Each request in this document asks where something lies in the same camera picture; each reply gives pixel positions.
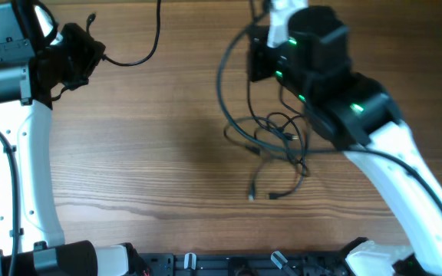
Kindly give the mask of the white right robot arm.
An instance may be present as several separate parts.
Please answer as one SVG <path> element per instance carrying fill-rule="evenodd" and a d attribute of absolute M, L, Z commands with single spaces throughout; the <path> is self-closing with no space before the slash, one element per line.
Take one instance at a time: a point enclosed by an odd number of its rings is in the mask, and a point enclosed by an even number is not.
<path fill-rule="evenodd" d="M 249 79 L 274 77 L 303 103 L 311 128 L 370 180 L 407 247 L 361 241 L 346 255 L 356 275 L 442 275 L 442 186 L 386 89 L 352 69 L 348 27 L 328 6 L 270 1 L 252 25 Z"/>

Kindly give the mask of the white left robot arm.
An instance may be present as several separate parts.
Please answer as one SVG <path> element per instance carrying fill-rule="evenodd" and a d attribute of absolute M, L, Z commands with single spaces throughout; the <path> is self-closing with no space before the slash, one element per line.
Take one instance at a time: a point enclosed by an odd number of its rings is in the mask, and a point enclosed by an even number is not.
<path fill-rule="evenodd" d="M 103 53 L 40 1 L 0 4 L 0 275 L 133 273 L 129 245 L 67 243 L 52 192 L 51 91 L 86 85 Z"/>

